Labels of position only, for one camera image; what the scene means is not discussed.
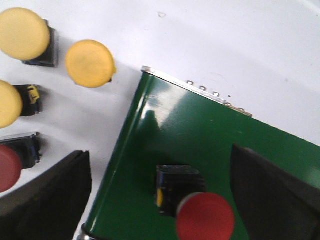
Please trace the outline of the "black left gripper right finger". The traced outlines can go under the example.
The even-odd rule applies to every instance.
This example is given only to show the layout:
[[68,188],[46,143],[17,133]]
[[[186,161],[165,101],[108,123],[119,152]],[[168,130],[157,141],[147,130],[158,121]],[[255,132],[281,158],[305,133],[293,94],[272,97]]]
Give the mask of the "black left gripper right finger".
[[249,148],[233,145],[230,186],[251,240],[318,240],[320,191]]

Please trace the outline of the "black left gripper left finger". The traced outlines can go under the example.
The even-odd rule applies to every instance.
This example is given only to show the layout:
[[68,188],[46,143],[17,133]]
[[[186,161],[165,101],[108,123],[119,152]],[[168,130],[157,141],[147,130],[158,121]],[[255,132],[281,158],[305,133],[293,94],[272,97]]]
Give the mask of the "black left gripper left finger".
[[89,151],[76,150],[0,199],[2,240],[71,240],[92,191]]

